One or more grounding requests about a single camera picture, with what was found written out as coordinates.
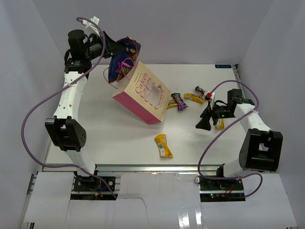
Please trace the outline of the purple snack chip bag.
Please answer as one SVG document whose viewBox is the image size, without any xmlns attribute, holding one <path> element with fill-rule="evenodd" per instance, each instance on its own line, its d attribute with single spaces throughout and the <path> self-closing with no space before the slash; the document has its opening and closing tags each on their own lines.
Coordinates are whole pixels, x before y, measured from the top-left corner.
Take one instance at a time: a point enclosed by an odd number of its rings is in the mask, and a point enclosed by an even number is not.
<svg viewBox="0 0 305 229">
<path fill-rule="evenodd" d="M 117 41 L 124 49 L 111 59 L 108 69 L 108 82 L 118 82 L 133 68 L 140 54 L 141 44 L 127 36 Z"/>
</svg>

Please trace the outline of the pink paper gift bag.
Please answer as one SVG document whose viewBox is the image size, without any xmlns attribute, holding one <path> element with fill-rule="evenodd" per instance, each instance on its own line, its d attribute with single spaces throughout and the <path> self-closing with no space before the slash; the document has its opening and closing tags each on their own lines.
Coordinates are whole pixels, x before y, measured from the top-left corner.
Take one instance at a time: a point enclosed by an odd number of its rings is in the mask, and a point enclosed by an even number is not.
<svg viewBox="0 0 305 229">
<path fill-rule="evenodd" d="M 171 90 L 141 61 L 116 85 L 112 98 L 145 123 L 161 123 Z"/>
</svg>

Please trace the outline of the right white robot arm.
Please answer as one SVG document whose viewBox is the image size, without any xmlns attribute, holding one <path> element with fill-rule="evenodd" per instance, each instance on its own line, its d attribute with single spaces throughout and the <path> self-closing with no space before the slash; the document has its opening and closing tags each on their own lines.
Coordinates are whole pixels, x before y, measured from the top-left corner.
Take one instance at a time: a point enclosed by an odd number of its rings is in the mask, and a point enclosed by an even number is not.
<svg viewBox="0 0 305 229">
<path fill-rule="evenodd" d="M 220 190 L 227 190 L 232 178 L 240 178 L 251 173 L 275 172 L 278 169 L 283 135 L 273 131 L 255 110 L 254 102 L 245 99 L 240 89 L 227 93 L 227 102 L 215 100 L 214 93 L 205 96 L 208 105 L 201 114 L 197 129 L 210 131 L 218 121 L 236 118 L 245 131 L 245 139 L 238 158 L 221 165 L 216 171 L 215 184 Z"/>
</svg>

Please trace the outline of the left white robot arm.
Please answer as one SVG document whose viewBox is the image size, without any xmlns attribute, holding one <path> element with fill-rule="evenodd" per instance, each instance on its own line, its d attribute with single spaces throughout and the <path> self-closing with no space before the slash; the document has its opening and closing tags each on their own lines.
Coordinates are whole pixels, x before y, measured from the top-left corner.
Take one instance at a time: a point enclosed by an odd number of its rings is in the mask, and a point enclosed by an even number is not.
<svg viewBox="0 0 305 229">
<path fill-rule="evenodd" d="M 107 33 L 86 35 L 82 30 L 68 33 L 70 48 L 64 57 L 64 91 L 52 118 L 45 121 L 45 127 L 53 142 L 66 153 L 71 161 L 89 173 L 94 173 L 96 165 L 90 159 L 84 146 L 86 131 L 78 122 L 79 105 L 83 89 L 89 79 L 88 71 L 95 58 L 110 58 L 124 49 Z"/>
</svg>

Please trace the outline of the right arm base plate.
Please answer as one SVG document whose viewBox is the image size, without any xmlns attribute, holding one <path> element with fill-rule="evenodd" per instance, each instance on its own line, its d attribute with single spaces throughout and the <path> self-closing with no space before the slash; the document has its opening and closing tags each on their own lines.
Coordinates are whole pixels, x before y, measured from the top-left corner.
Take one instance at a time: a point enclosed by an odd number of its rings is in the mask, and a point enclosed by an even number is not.
<svg viewBox="0 0 305 229">
<path fill-rule="evenodd" d="M 203 177 L 195 178 L 196 184 L 199 184 L 201 191 L 243 191 L 244 186 L 240 180 L 212 180 Z"/>
</svg>

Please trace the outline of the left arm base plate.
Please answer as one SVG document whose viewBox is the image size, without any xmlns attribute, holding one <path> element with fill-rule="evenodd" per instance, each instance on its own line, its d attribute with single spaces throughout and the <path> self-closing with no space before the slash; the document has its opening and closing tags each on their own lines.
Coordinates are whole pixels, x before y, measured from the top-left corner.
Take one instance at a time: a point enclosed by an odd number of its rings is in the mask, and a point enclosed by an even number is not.
<svg viewBox="0 0 305 229">
<path fill-rule="evenodd" d="M 102 177 L 112 191 L 115 190 L 116 177 Z M 84 191 L 97 191 L 104 192 L 109 191 L 106 185 L 94 177 L 76 177 L 74 180 L 73 191 L 84 192 Z"/>
</svg>

